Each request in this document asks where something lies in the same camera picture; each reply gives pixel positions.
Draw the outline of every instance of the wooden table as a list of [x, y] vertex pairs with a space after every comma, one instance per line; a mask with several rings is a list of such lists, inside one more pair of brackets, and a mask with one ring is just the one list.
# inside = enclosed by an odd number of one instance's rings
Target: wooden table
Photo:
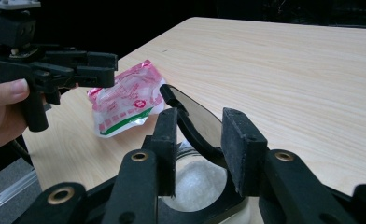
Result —
[[[351, 195], [366, 183], [365, 29], [192, 18], [120, 59], [116, 74], [145, 59], [219, 118], [223, 107], [245, 112], [271, 149], [296, 153], [325, 185]], [[64, 94], [49, 128], [23, 135], [42, 189], [95, 187], [152, 134], [157, 116], [96, 137], [89, 89]]]

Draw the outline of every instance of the human hand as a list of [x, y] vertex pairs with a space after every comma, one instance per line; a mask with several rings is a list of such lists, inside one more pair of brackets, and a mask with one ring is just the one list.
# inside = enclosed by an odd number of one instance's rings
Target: human hand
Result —
[[20, 136], [27, 128], [26, 121], [16, 103], [29, 96], [25, 79], [0, 84], [0, 146]]

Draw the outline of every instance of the gray floor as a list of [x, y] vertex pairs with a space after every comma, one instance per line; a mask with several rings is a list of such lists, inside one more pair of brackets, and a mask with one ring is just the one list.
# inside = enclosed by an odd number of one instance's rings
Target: gray floor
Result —
[[0, 224], [14, 222], [41, 193], [37, 177], [33, 173], [33, 167], [23, 159], [14, 161], [0, 172], [0, 193], [16, 189], [11, 186], [20, 183], [29, 174], [35, 177], [31, 179], [30, 184], [19, 190], [18, 194], [5, 200], [0, 206]]

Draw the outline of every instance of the plastic wrapper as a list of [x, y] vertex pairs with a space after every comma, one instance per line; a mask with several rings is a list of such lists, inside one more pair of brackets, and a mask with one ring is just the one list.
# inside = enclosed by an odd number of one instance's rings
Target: plastic wrapper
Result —
[[151, 114], [164, 110], [160, 86], [165, 80], [150, 60], [115, 76], [111, 88], [88, 91], [95, 134], [111, 137], [142, 125]]

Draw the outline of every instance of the screw hole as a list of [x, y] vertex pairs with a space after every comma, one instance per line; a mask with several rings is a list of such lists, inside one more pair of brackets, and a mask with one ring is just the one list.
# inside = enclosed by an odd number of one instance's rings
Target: screw hole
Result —
[[293, 156], [287, 152], [276, 152], [275, 156], [280, 161], [293, 161], [294, 160]]
[[148, 154], [144, 152], [138, 152], [131, 156], [131, 160], [133, 161], [145, 161], [148, 159]]
[[63, 187], [54, 190], [49, 197], [47, 202], [50, 204], [65, 203], [75, 195], [75, 190], [72, 187]]

